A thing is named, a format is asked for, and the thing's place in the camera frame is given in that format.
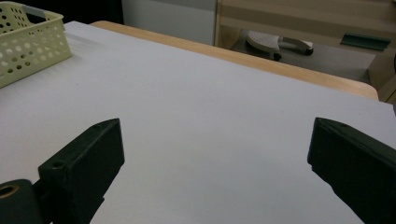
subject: wooden table edge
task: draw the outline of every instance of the wooden table edge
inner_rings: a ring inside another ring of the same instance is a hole
[[[227,49],[221,49],[169,35],[162,35],[111,21],[96,21],[91,23],[91,25],[119,34],[147,39],[149,41],[201,53],[228,62],[253,67],[265,72],[274,73],[284,77],[291,77],[322,87],[345,91],[355,95],[378,100],[378,94],[376,89],[363,82],[346,79],[343,77],[336,77],[289,64],[278,63],[263,58],[234,52]]]

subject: plastic basket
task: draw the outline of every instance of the plastic basket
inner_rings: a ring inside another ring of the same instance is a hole
[[[63,17],[15,2],[0,2],[0,88],[71,56]]]

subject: floor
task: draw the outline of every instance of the floor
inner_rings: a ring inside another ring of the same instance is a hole
[[[265,59],[274,59],[272,54],[251,47],[246,41],[247,35],[248,31],[243,31],[232,50]],[[367,68],[374,59],[374,54],[314,43],[314,53],[306,56],[294,45],[280,43],[279,46],[282,55],[282,59],[279,61],[280,63],[296,65],[314,71],[370,84]],[[393,108],[396,115],[396,105],[394,105]]]

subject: table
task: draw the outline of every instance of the table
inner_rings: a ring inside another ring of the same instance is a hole
[[[0,89],[0,182],[120,118],[125,164],[92,223],[361,223],[306,162],[314,119],[396,147],[391,105],[69,22],[72,57]]]
[[[396,4],[389,0],[219,0],[215,45],[230,49],[240,29],[369,52],[377,59],[369,67],[381,101],[395,92]],[[385,51],[340,44],[346,33],[391,40]]]
[[[204,55],[226,60],[228,62],[254,67],[262,71],[278,74],[281,76],[296,78],[323,87],[346,91],[371,99],[378,99],[375,88],[359,81],[350,80],[342,77],[335,77],[293,65],[272,62],[258,57],[233,52],[227,49],[214,48],[205,44],[200,44],[197,42],[192,42],[169,35],[161,35],[158,33],[141,30],[110,21],[97,21],[92,23],[92,25],[121,34],[144,38],[150,41],[166,44],[180,49],[186,49],[193,52],[202,53]]]

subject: wall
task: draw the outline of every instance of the wall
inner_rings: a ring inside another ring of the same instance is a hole
[[[214,45],[217,0],[122,0],[124,24]]]
[[[62,14],[64,23],[70,21],[87,24],[95,21],[123,23],[121,0],[16,0],[14,2]]]

